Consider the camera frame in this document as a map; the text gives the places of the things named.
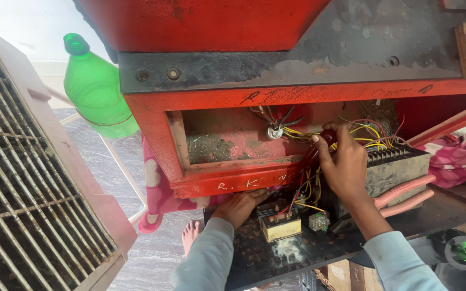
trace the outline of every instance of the black metal plate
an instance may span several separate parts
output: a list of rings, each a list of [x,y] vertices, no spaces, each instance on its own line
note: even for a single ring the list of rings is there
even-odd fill
[[[454,27],[438,1],[333,0],[290,51],[119,52],[122,93],[461,77]],[[177,68],[177,81],[167,70]],[[138,81],[136,72],[149,72]]]
[[[393,229],[408,239],[466,223],[466,198],[435,185],[430,184],[430,188],[435,195],[423,207],[387,218]],[[204,212],[205,221],[211,213]],[[245,290],[363,252],[365,240],[359,230],[333,236],[312,231],[307,219],[302,223],[301,235],[267,243],[256,218],[250,217],[235,232],[235,252],[226,290]]]

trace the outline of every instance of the pink cloth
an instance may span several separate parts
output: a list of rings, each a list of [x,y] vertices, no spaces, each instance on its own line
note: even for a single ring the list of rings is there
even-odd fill
[[[144,234],[154,232],[160,226],[165,213],[214,206],[231,195],[222,194],[190,199],[174,198],[168,180],[143,135],[141,135],[141,141],[145,162],[146,203],[149,210],[139,221],[140,232]]]
[[[466,181],[466,135],[438,138],[418,149],[433,154],[429,174],[436,176],[434,184],[450,188]]]

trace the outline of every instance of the green plastic bottle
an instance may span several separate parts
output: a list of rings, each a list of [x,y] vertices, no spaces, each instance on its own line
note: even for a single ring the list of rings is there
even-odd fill
[[[138,124],[120,93],[118,68],[89,51],[76,33],[64,36],[70,54],[64,90],[79,114],[108,138],[132,135]]]

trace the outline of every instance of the air cooler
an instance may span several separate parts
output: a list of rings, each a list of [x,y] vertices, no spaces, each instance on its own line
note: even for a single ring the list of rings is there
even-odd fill
[[[137,238],[0,37],[0,290],[105,290]]]

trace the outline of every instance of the dust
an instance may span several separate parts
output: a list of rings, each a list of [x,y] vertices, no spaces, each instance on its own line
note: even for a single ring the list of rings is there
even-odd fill
[[[392,98],[381,99],[377,105],[376,100],[365,100],[357,102],[359,113],[363,119],[372,119],[379,122],[387,136],[394,135],[400,125],[397,111],[395,110],[395,100]],[[379,127],[373,123],[368,123],[380,133]]]
[[[225,141],[217,134],[187,135],[186,146],[190,164],[224,162],[231,160],[231,148],[235,144]]]
[[[272,251],[275,256],[287,257],[289,264],[295,261],[303,261],[304,256],[301,254],[301,250],[297,247],[298,244],[302,243],[301,236],[295,235],[290,238],[281,239],[275,242],[272,246]]]

